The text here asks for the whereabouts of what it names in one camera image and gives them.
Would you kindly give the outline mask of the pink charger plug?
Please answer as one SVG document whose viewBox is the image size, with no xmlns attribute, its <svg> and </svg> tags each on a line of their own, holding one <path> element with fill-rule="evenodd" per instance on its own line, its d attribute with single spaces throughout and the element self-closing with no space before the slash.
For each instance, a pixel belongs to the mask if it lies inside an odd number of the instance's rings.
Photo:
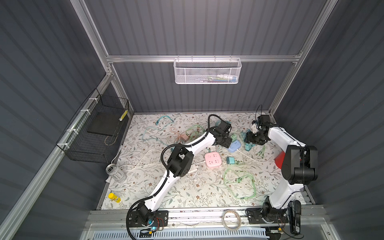
<svg viewBox="0 0 384 240">
<path fill-rule="evenodd" d="M 189 136 L 187 134 L 183 134 L 181 135 L 181 140 L 184 141 L 184 142 L 187 142 L 189 140 Z"/>
</svg>

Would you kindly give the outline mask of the pink power strip cube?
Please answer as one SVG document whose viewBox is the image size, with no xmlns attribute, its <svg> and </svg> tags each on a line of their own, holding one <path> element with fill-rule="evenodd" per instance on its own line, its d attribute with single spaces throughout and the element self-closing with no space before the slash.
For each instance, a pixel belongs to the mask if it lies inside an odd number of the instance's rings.
<svg viewBox="0 0 384 240">
<path fill-rule="evenodd" d="M 206 153 L 205 163 L 208 169 L 218 168 L 222 165 L 222 158 L 218 152 Z"/>
</svg>

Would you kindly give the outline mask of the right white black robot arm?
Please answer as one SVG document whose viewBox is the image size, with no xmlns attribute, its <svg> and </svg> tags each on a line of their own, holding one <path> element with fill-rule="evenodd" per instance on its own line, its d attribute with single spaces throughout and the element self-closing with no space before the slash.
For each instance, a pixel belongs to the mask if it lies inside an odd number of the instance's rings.
<svg viewBox="0 0 384 240">
<path fill-rule="evenodd" d="M 302 209 L 300 201 L 293 197 L 318 178 L 318 150 L 294 138 L 273 123 L 270 116 L 260 115 L 252 122 L 252 130 L 246 133 L 245 142 L 262 146 L 268 141 L 274 141 L 285 155 L 281 166 L 283 179 L 263 203 L 262 218 L 273 223 L 288 213 L 289 220 L 297 223 Z"/>
</svg>

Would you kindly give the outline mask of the teal charger plug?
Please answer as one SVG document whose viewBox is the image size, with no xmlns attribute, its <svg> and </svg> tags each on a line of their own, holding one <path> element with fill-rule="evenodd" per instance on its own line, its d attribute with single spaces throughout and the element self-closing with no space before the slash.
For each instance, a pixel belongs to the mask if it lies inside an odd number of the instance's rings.
<svg viewBox="0 0 384 240">
<path fill-rule="evenodd" d="M 234 165 L 236 164 L 236 160 L 234 157 L 226 157 L 226 162 L 228 165 Z"/>
</svg>

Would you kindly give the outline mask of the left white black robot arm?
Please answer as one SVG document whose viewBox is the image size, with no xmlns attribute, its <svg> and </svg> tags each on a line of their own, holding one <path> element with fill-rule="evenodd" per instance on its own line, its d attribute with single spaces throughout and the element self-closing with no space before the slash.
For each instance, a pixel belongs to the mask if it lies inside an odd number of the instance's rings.
<svg viewBox="0 0 384 240">
<path fill-rule="evenodd" d="M 148 197 L 131 205 L 127 220 L 130 214 L 135 212 L 146 226 L 150 226 L 168 191 L 190 171 L 194 156 L 211 146 L 220 145 L 228 148 L 232 143 L 231 129 L 232 125 L 229 122 L 218 115 L 210 114 L 208 127 L 203 135 L 188 144 L 177 143 L 165 147 L 160 156 L 161 163 L 166 169 L 162 180 Z"/>
</svg>

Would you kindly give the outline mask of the blue power strip cube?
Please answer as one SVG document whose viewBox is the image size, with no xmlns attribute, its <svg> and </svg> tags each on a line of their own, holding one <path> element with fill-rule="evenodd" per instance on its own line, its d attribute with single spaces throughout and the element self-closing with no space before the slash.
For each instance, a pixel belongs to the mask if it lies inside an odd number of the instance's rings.
<svg viewBox="0 0 384 240">
<path fill-rule="evenodd" d="M 230 147 L 228 148 L 228 151 L 230 153 L 236 152 L 240 147 L 242 146 L 241 142 L 239 140 L 236 140 L 231 143 Z"/>
</svg>

